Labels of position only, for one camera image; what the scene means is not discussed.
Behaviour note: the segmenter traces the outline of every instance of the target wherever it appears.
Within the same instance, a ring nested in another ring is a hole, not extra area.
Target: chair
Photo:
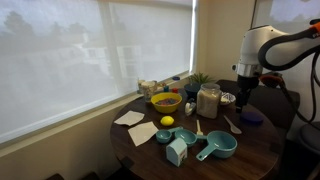
[[[224,92],[237,95],[239,87],[236,81],[231,80],[219,80],[217,84],[220,85],[220,89]],[[300,95],[297,92],[289,91],[296,107],[300,105]],[[287,133],[291,127],[292,121],[296,115],[295,110],[287,101],[285,95],[281,89],[269,88],[259,85],[257,88],[251,91],[248,103],[259,109],[264,115],[276,127],[280,136],[279,147],[272,147],[276,153],[279,153],[279,160],[271,172],[271,176],[275,176],[279,173],[282,155],[285,147]]]

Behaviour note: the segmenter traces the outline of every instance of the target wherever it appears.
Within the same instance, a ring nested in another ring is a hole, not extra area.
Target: green plant
[[[212,77],[210,77],[209,75],[203,74],[201,72],[194,73],[189,77],[190,83],[197,82],[200,84],[204,84],[204,83],[208,83],[208,82],[212,82],[212,81],[214,81],[214,79]]]

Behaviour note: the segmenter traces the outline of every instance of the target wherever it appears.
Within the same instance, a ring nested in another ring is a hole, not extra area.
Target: glass jar
[[[202,84],[197,94],[197,114],[215,119],[221,99],[220,86],[215,83]]]

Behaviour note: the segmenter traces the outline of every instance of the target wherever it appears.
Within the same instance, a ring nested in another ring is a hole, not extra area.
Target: yellow bowl
[[[156,104],[158,101],[165,100],[168,98],[176,99],[176,100],[178,100],[178,102],[176,102],[175,104],[170,104],[170,105]],[[159,94],[152,96],[152,98],[151,98],[151,103],[153,104],[154,108],[158,112],[164,113],[164,114],[168,114],[168,113],[172,113],[172,112],[176,111],[178,109],[181,101],[182,101],[181,95],[177,94],[177,93],[172,93],[172,92],[159,93]]]

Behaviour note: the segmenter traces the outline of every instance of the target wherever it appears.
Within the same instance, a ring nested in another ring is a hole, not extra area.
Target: white napkin
[[[115,120],[116,124],[125,124],[131,126],[141,121],[144,117],[143,113],[128,111],[125,115],[121,116],[119,119]]]
[[[158,128],[153,124],[152,121],[139,124],[128,130],[131,139],[136,146],[148,141],[157,131]]]

